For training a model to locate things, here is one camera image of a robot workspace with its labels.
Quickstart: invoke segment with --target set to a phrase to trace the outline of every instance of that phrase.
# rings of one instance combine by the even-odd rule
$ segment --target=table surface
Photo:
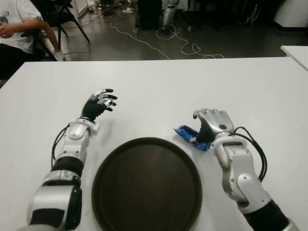
[[[308,71],[308,46],[281,46],[281,50]]]
[[[24,64],[0,89],[2,230],[26,224],[30,198],[50,170],[55,136],[100,88],[115,89],[118,105],[97,119],[101,130],[88,147],[76,230],[100,230],[90,195],[108,154],[131,139],[159,137],[182,148],[199,170],[203,203],[191,230],[251,231],[222,189],[217,159],[173,131],[179,125],[199,129],[193,111],[202,107],[226,110],[236,127],[249,129],[268,159],[263,187],[286,216],[308,230],[308,78],[289,57]],[[260,159],[249,148],[259,174]]]

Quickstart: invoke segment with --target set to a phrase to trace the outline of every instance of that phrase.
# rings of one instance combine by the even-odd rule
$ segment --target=blue snack bag
[[[195,138],[198,135],[197,131],[186,125],[180,126],[179,128],[174,128],[174,130],[187,142],[189,142],[192,138]],[[211,147],[211,144],[212,143],[194,143],[193,146],[201,151],[207,151]]]

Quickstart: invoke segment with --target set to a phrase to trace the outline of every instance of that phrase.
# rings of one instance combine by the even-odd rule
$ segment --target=person's hand
[[[4,39],[8,39],[12,37],[14,34],[14,30],[10,24],[0,22],[0,37]]]
[[[233,123],[225,111],[202,108],[193,113],[193,118],[201,120],[201,129],[196,137],[198,143],[213,142],[216,135],[222,132],[234,132]]]

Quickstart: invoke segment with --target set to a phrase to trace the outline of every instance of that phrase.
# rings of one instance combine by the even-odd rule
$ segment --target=dark brown tray
[[[158,138],[115,149],[92,188],[94,215],[103,231],[188,231],[201,203],[194,163],[182,149]]]

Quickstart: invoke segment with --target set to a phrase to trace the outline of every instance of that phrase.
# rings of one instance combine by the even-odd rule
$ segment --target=concrete floor
[[[170,59],[197,59],[200,55],[184,55],[180,49],[184,41],[177,38],[171,40],[158,39],[155,30],[140,30],[134,35],[132,28],[135,24],[134,15],[119,15],[116,12],[113,19],[103,18],[100,14],[85,13],[79,20],[86,24],[96,17],[92,24],[84,26],[84,31],[91,40],[91,49],[85,53],[74,53],[66,55],[68,61],[112,61],[112,60],[159,60],[166,59],[158,51],[152,50],[146,44],[131,39],[128,35],[120,34],[110,27],[117,26],[120,31],[130,33],[133,37],[150,43],[153,47],[160,49]],[[62,51],[64,53],[74,51],[86,51],[88,43],[81,32],[74,27],[74,23],[63,25],[68,33],[66,37],[62,33]],[[177,19],[177,28],[181,27],[179,34],[190,42],[184,48],[187,53],[192,52],[192,43],[197,43],[202,49],[202,54],[222,54],[226,58],[246,57],[277,57],[285,56],[280,50],[281,45],[307,45],[307,37],[303,32],[281,32],[274,26],[258,25],[252,27],[241,25],[224,25],[220,31],[215,31],[210,23],[204,25],[203,31],[193,27],[187,32],[187,24]]]

